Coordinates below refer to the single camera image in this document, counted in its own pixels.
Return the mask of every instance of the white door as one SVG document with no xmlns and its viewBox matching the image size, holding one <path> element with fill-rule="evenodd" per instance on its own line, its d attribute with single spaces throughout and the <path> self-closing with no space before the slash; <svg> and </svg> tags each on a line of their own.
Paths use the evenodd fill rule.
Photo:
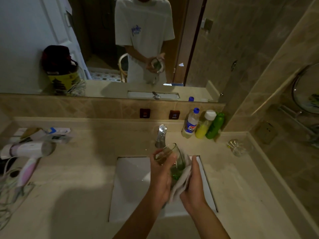
<svg viewBox="0 0 319 239">
<path fill-rule="evenodd" d="M 67 10 L 69 13 L 72 13 L 68 0 L 42 0 L 42 2 L 50 29 L 56 40 L 56 45 L 68 47 L 72 59 L 77 61 L 84 71 L 84 77 L 82 78 L 91 80 L 92 78 L 84 62 L 80 45 L 68 18 L 69 14 Z"/>
</svg>

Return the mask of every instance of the white sink basin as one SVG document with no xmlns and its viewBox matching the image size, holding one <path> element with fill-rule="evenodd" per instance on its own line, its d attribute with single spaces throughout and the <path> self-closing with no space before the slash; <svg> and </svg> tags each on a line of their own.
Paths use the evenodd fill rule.
<svg viewBox="0 0 319 239">
<path fill-rule="evenodd" d="M 206 180 L 202 163 L 197 157 L 203 179 L 204 194 L 210 208 L 216 206 Z M 109 222 L 125 221 L 138 206 L 150 185 L 150 159 L 148 157 L 119 158 L 116 163 Z M 159 218 L 188 215 L 180 199 L 161 210 Z"/>
</svg>

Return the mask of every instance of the wooden chair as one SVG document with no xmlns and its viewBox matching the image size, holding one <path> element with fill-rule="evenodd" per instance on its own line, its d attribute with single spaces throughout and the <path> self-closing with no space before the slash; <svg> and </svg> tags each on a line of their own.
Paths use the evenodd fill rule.
<svg viewBox="0 0 319 239">
<path fill-rule="evenodd" d="M 127 83 L 127 73 L 122 69 L 122 64 L 121 64 L 121 61 L 124 57 L 127 56 L 127 53 L 123 54 L 120 58 L 119 58 L 119 62 L 118 62 L 118 66 L 119 66 L 119 69 L 120 69 L 120 72 L 121 72 L 121 81 L 123 83 Z"/>
</svg>

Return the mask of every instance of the green bottle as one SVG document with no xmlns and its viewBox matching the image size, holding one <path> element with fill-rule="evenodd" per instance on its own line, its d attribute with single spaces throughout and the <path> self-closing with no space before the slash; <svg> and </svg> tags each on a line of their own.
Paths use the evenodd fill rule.
<svg viewBox="0 0 319 239">
<path fill-rule="evenodd" d="M 224 113 L 217 113 L 216 118 L 214 119 L 213 123 L 209 127 L 206 137 L 208 139 L 213 139 L 215 136 L 217 136 L 218 131 L 220 130 L 221 126 L 223 125 L 225 120 L 225 114 Z"/>
</svg>

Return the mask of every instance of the power outlet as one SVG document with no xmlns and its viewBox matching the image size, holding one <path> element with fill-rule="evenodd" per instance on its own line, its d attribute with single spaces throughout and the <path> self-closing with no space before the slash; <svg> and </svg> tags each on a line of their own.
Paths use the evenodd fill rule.
<svg viewBox="0 0 319 239">
<path fill-rule="evenodd" d="M 270 144 L 278 135 L 276 129 L 269 122 L 263 122 L 255 134 L 264 144 Z"/>
</svg>

